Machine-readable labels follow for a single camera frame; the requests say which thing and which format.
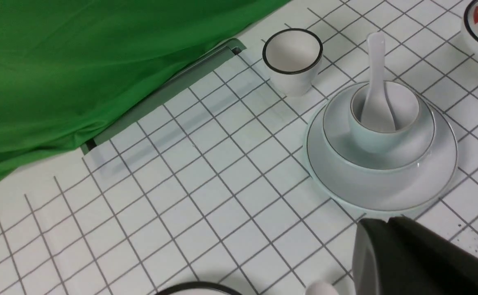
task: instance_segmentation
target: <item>dinner plate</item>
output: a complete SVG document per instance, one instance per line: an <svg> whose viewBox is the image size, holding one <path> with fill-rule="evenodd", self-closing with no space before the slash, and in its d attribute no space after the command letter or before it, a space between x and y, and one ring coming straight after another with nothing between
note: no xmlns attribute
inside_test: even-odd
<svg viewBox="0 0 478 295"><path fill-rule="evenodd" d="M386 153L369 153L355 142L349 126L350 101L365 84L367 82L348 86L330 99L323 115L325 140L349 164L363 168L391 172L419 162L432 144L435 133L433 113L422 99L419 121L397 146Z"/></svg>
<svg viewBox="0 0 478 295"><path fill-rule="evenodd" d="M432 109L434 141L414 173L407 169L385 174L352 166L336 156L323 136L325 106L308 124L303 150L310 175L332 198L366 211L405 213L430 204L445 192L458 166L458 145L437 110Z"/></svg>

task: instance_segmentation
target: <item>green backdrop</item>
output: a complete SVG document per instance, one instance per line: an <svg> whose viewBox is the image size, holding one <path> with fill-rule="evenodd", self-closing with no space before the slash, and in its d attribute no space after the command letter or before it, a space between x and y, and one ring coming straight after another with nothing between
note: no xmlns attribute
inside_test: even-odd
<svg viewBox="0 0 478 295"><path fill-rule="evenodd" d="M0 0L0 180L77 148L288 0Z"/></svg>

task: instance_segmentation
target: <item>white cup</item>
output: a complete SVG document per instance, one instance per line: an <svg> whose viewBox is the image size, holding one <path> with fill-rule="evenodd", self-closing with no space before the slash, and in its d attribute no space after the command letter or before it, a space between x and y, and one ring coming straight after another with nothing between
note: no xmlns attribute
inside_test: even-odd
<svg viewBox="0 0 478 295"><path fill-rule="evenodd" d="M292 28L277 32L263 47L273 85L288 96L304 95L319 72L323 43L314 33Z"/></svg>
<svg viewBox="0 0 478 295"><path fill-rule="evenodd" d="M370 153L383 153L399 144L408 132L415 127L420 112L419 98L406 86L396 82L385 82L385 93L396 124L394 132L378 132L362 125L362 107L365 104L369 86L357 90L350 102L349 125L353 140Z"/></svg>

